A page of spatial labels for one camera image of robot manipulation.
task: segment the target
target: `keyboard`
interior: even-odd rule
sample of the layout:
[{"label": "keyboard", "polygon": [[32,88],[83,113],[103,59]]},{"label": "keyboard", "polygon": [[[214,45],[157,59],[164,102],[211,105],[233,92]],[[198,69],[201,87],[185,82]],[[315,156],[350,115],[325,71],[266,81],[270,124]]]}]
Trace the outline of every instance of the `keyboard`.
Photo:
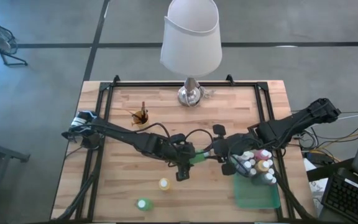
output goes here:
[{"label": "keyboard", "polygon": [[328,179],[321,203],[358,223],[358,176],[340,168]]}]

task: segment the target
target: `wooden table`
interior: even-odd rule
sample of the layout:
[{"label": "wooden table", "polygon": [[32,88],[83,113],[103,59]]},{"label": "wooden table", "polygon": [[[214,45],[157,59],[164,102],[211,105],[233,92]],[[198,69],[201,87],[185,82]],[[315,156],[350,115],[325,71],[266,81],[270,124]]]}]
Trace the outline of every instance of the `wooden table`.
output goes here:
[{"label": "wooden table", "polygon": [[[77,110],[94,110],[100,82],[84,82]],[[268,81],[276,119],[291,114],[284,83]],[[137,111],[145,101],[150,123],[163,123],[170,134],[189,133],[196,128],[213,132],[214,124],[226,127],[227,135],[244,133],[247,127],[259,122],[255,93],[249,87],[210,87],[216,90],[196,108],[181,106],[175,87],[114,87],[109,122],[135,129],[129,111]],[[159,127],[149,132],[163,134]],[[205,133],[194,133],[189,139],[196,148],[210,143]],[[71,144],[67,153],[76,149]],[[64,163],[52,218],[58,217],[78,193],[86,151],[72,154]],[[288,147],[284,157],[288,182],[295,197],[315,215],[311,191],[301,152]],[[233,176],[224,176],[221,165],[214,160],[196,164],[190,179],[176,182],[177,168],[168,168],[162,161],[142,156],[132,146],[107,138],[94,210],[95,222],[267,222],[277,220],[274,210],[244,210],[236,207]],[[168,192],[161,191],[158,181],[171,180]],[[280,192],[284,217],[287,210]],[[150,198],[155,205],[151,212],[136,208],[140,197]]]}]

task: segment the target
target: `gray floor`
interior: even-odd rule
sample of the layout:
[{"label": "gray floor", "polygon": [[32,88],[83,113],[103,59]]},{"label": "gray floor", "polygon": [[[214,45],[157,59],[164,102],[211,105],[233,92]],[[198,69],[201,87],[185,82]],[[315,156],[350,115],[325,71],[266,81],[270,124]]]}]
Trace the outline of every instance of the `gray floor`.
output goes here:
[{"label": "gray floor", "polygon": [[[92,43],[104,0],[0,0],[0,24],[22,44]],[[111,0],[102,43],[161,42],[169,0]],[[216,0],[224,42],[358,42],[358,0]],[[0,145],[31,153],[13,161],[0,191],[0,223],[48,220],[90,49],[19,49],[29,67],[0,60]],[[159,64],[159,49],[98,49],[90,80],[182,80]],[[358,47],[224,48],[220,67],[238,80],[282,79],[293,110],[328,97],[358,111]],[[358,113],[346,113],[351,116]],[[358,118],[316,127],[344,136]],[[340,159],[358,141],[336,144]]]}]

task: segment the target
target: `lamp base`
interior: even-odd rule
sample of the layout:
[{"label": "lamp base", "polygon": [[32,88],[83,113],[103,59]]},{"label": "lamp base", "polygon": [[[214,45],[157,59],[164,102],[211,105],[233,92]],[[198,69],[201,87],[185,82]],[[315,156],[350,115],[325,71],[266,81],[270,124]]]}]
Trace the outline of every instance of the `lamp base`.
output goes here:
[{"label": "lamp base", "polygon": [[178,92],[178,100],[183,106],[197,106],[200,103],[201,92],[198,88],[188,91],[182,86]]}]

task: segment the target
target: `green bottle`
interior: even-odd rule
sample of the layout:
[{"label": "green bottle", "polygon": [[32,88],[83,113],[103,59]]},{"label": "green bottle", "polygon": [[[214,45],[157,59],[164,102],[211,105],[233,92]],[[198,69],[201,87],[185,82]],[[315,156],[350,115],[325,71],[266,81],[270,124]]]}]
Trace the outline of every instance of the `green bottle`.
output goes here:
[{"label": "green bottle", "polygon": [[149,211],[153,209],[153,202],[148,198],[140,198],[136,202],[136,207],[142,211]]}]

